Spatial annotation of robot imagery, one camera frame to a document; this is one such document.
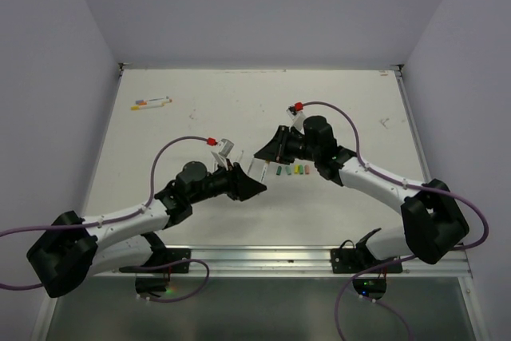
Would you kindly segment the orange capped marker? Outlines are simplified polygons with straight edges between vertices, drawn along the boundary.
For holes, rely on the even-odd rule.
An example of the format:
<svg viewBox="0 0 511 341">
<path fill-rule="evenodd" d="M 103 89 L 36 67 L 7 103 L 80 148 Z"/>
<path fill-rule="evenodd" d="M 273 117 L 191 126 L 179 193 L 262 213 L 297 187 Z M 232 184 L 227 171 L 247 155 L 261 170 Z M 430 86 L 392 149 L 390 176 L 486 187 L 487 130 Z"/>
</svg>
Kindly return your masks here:
<svg viewBox="0 0 511 341">
<path fill-rule="evenodd" d="M 269 162 L 265 161 L 263 163 L 263 167 L 262 167 L 262 170 L 261 170 L 261 173 L 260 173 L 260 178 L 259 178 L 259 182 L 261 184 L 265 184 L 265 178 L 266 178 L 266 175 L 267 175 L 268 168 L 269 168 Z"/>
</svg>

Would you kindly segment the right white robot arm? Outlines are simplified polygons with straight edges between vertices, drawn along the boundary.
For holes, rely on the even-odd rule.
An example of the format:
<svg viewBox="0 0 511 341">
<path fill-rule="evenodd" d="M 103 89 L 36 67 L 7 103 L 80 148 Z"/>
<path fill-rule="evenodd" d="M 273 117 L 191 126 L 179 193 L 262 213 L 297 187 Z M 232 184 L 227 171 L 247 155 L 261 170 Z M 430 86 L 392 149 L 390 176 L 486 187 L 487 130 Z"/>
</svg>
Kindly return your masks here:
<svg viewBox="0 0 511 341">
<path fill-rule="evenodd" d="M 351 258 L 362 270 L 373 271 L 399 256 L 436 264 L 469 233 L 445 183 L 434 179 L 414 190 L 377 177 L 359 164 L 354 151 L 338 145 L 325 117 L 306 118 L 302 129 L 279 126 L 254 157 L 284 165 L 310 161 L 325 180 L 362 192 L 400 215 L 401 225 L 376 228 L 355 244 Z"/>
</svg>

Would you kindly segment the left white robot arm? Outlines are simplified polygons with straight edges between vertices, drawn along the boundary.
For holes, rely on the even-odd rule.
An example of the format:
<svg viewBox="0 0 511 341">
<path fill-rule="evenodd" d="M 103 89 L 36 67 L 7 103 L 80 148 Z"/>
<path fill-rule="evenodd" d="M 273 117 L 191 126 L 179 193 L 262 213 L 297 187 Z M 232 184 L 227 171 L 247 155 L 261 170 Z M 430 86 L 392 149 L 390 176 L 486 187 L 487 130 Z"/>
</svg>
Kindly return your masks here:
<svg viewBox="0 0 511 341">
<path fill-rule="evenodd" d="M 156 232 L 188 219 L 196 203 L 220 195 L 246 201 L 266 189 L 238 163 L 209 172 L 203 163 L 191 161 L 145 204 L 86 218 L 74 211 L 62 213 L 29 249 L 27 259 L 51 298 L 111 269 L 154 272 L 166 261 Z"/>
</svg>

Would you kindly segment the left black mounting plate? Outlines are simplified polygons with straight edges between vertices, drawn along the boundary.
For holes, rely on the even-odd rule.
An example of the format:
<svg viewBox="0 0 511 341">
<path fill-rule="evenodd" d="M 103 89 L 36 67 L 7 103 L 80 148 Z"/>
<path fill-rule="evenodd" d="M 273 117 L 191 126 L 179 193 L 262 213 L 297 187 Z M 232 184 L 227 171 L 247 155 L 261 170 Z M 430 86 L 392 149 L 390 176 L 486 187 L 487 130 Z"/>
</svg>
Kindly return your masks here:
<svg viewBox="0 0 511 341">
<path fill-rule="evenodd" d="M 142 266 L 123 267 L 121 273 L 186 274 L 191 258 L 190 248 L 161 248 L 152 253 Z"/>
</svg>

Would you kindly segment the black mounting plate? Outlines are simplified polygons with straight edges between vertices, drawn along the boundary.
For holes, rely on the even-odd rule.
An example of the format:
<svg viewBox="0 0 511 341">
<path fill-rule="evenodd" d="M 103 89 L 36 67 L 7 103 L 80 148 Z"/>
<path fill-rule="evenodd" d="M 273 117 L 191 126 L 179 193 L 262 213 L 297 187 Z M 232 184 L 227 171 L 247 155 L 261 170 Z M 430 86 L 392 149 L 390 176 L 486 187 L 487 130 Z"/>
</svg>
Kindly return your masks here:
<svg viewBox="0 0 511 341">
<path fill-rule="evenodd" d="M 377 260 L 370 253 L 355 248 L 332 248 L 330 250 L 331 269 L 334 274 L 355 274 L 392 259 Z"/>
<path fill-rule="evenodd" d="M 142 266 L 123 267 L 121 273 L 186 274 L 191 258 L 190 248 L 161 248 L 152 253 Z"/>
</svg>

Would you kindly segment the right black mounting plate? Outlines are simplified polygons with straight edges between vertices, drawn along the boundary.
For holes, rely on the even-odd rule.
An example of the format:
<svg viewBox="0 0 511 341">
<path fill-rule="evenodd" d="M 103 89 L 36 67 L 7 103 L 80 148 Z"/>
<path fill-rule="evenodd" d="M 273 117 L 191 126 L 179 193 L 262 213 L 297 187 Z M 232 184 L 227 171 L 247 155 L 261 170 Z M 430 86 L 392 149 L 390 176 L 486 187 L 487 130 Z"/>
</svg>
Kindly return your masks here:
<svg viewBox="0 0 511 341">
<path fill-rule="evenodd" d="M 370 253 L 355 248 L 332 248 L 330 250 L 331 269 L 334 274 L 355 274 L 392 259 L 377 260 Z"/>
</svg>

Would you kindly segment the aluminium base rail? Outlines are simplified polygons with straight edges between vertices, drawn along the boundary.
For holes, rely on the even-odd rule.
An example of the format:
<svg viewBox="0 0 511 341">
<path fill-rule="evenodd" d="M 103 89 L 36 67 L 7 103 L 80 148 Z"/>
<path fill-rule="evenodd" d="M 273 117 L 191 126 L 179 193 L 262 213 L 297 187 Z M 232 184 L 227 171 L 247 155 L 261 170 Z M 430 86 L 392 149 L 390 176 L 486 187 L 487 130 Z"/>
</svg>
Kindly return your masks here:
<svg viewBox="0 0 511 341">
<path fill-rule="evenodd" d="M 331 269 L 332 246 L 184 246 L 166 245 L 161 248 L 190 248 L 188 273 L 200 276 L 203 261 L 212 277 L 330 277 L 352 276 L 334 274 Z M 123 267 L 135 267 L 149 259 L 153 247 L 145 240 L 130 240 L 114 245 L 99 254 L 91 267 L 93 274 L 118 273 Z M 385 267 L 388 277 L 469 277 L 469 263 L 463 252 L 450 252 L 435 265 L 421 260 L 399 260 Z"/>
</svg>

